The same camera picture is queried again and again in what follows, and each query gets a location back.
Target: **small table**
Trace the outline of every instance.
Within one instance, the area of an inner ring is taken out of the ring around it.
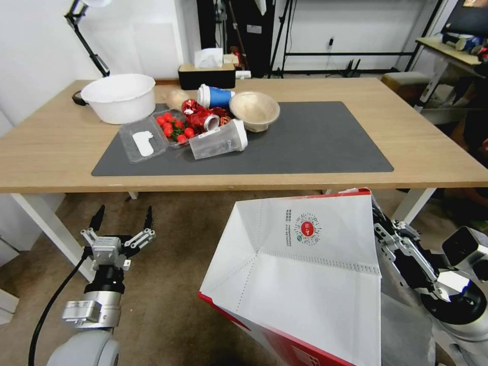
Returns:
[[[375,78],[237,80],[235,91],[279,102],[344,102],[392,172],[95,177],[118,126],[72,102],[87,83],[75,81],[0,139],[0,192],[11,193],[72,263],[81,258],[80,244],[36,193],[411,188],[394,215],[411,222],[438,187],[488,187],[488,170]],[[157,85],[156,102],[172,88]],[[80,271],[93,279],[91,261]]]
[[[419,102],[414,106],[417,112],[420,113],[427,104],[449,64],[453,64],[475,76],[484,78],[484,76],[479,75],[474,71],[474,67],[480,64],[477,56],[470,55],[466,52],[456,51],[454,47],[442,43],[441,39],[438,37],[417,38],[415,41],[424,46],[429,52],[440,56],[443,60],[443,62],[436,68],[435,74],[425,87]]]

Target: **black tissue box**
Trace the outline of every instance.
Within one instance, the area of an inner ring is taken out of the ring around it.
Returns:
[[[235,66],[223,64],[220,68],[196,69],[192,64],[183,64],[178,69],[179,83],[183,90],[195,90],[201,84],[221,89],[235,87]]]

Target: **paper bowl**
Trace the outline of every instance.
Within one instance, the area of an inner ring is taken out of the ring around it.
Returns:
[[[120,74],[96,80],[83,88],[81,97],[106,123],[123,125],[149,116],[156,108],[153,78]]]
[[[280,116],[280,105],[276,100],[258,91],[237,93],[231,98],[229,107],[251,132],[266,131]]]

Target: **blue paper cup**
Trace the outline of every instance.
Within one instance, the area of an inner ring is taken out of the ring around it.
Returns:
[[[201,84],[198,88],[197,103],[205,108],[228,108],[235,92]]]

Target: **cherry tomato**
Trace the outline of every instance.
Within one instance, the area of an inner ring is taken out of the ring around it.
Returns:
[[[173,133],[173,129],[172,129],[172,128],[165,128],[165,129],[163,130],[163,132],[164,132],[164,135],[165,135],[166,137],[170,137],[170,136],[171,136],[171,134]]]
[[[185,127],[183,126],[183,122],[181,122],[179,119],[176,119],[176,120],[174,121],[174,126],[175,126],[176,128],[179,128],[179,129],[183,129],[183,128],[185,128]]]
[[[187,127],[185,128],[185,136],[188,138],[193,137],[195,136],[195,132],[190,127]]]
[[[178,137],[176,138],[176,140],[177,140],[179,143],[184,143],[184,142],[186,142],[187,137],[186,137],[185,135],[181,134],[181,135],[178,135]]]
[[[164,124],[164,122],[166,122],[166,120],[164,119],[164,116],[157,116],[156,117],[156,122],[162,126]]]
[[[174,120],[173,116],[171,115],[170,112],[166,112],[163,114],[163,118],[166,122],[171,122],[172,120]]]

